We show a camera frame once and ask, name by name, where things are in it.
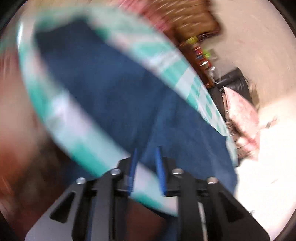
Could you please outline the wooden nightstand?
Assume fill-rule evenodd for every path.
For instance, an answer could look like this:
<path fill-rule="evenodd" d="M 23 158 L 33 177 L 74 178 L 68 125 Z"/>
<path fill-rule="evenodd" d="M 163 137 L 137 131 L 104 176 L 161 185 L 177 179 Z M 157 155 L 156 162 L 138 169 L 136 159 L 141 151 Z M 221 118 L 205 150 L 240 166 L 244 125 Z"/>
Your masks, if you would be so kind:
<path fill-rule="evenodd" d="M 181 42 L 178 49 L 199 75 L 205 87 L 207 89 L 215 87 L 214 70 L 216 67 L 211 63 L 207 52 L 202 49 L 198 38 L 191 37 Z"/>

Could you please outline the blue denim jeans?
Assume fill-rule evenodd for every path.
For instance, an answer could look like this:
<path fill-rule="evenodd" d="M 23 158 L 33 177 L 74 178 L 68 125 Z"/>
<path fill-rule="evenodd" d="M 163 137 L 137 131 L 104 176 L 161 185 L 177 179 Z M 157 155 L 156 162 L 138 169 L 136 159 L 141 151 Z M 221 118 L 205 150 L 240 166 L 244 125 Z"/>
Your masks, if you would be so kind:
<path fill-rule="evenodd" d="M 155 154 L 194 177 L 216 177 L 234 192 L 237 176 L 226 138 L 154 74 L 111 47 L 77 19 L 35 34 L 42 60 L 98 125 L 156 170 Z"/>

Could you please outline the teal white checkered cloth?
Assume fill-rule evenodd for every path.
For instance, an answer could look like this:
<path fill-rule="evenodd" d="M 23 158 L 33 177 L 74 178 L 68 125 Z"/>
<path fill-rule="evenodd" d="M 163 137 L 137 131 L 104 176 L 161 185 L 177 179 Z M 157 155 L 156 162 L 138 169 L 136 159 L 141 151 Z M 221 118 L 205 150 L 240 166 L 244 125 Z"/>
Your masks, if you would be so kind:
<path fill-rule="evenodd" d="M 234 142 L 206 87 L 181 51 L 143 18 L 102 4 L 51 9 L 25 15 L 18 28 L 18 56 L 25 87 L 39 118 L 56 144 L 89 172 L 101 176 L 131 156 L 117 144 L 63 87 L 41 58 L 35 40 L 49 31 L 82 19 L 105 42 L 154 74 L 201 114 L 204 121 L 226 138 L 233 168 Z M 156 170 L 139 161 L 132 198 L 170 215 L 177 215 L 175 198 L 161 193 Z"/>

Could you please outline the tufted leather headboard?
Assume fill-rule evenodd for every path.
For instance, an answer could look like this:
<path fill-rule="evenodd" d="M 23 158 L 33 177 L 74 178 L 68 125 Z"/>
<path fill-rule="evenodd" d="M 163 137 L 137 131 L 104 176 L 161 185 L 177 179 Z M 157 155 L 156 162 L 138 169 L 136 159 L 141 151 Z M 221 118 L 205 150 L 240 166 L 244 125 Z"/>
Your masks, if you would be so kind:
<path fill-rule="evenodd" d="M 174 26 L 177 36 L 185 41 L 199 41 L 221 33 L 220 23 L 211 12 L 211 1 L 154 1 L 157 10 Z"/>

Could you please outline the large pink pillow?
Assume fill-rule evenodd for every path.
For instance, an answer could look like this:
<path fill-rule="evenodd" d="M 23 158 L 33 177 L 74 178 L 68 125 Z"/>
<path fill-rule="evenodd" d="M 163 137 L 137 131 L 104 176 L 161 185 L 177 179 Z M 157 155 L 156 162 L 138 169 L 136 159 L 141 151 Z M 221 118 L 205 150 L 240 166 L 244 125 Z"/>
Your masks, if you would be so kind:
<path fill-rule="evenodd" d="M 240 155 L 249 155 L 260 147 L 258 113 L 238 92 L 223 88 L 226 125 Z"/>

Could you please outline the black leather sofa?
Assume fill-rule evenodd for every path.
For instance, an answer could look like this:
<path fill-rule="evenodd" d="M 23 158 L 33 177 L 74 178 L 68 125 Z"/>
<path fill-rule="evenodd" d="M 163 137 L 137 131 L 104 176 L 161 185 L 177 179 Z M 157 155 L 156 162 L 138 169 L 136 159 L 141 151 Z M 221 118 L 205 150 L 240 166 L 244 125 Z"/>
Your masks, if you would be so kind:
<path fill-rule="evenodd" d="M 251 95 L 249 92 L 249 87 L 246 78 L 242 74 L 240 68 L 236 67 L 232 71 L 224 74 L 221 77 L 221 80 L 217 80 L 217 83 L 214 87 L 208 89 L 210 96 L 212 97 L 215 106 L 217 107 L 219 113 L 222 118 L 225 118 L 225 108 L 224 102 L 222 99 L 222 93 L 224 92 L 223 87 L 228 87 L 236 92 L 238 92 L 241 96 L 247 99 L 251 104 L 253 104 Z"/>

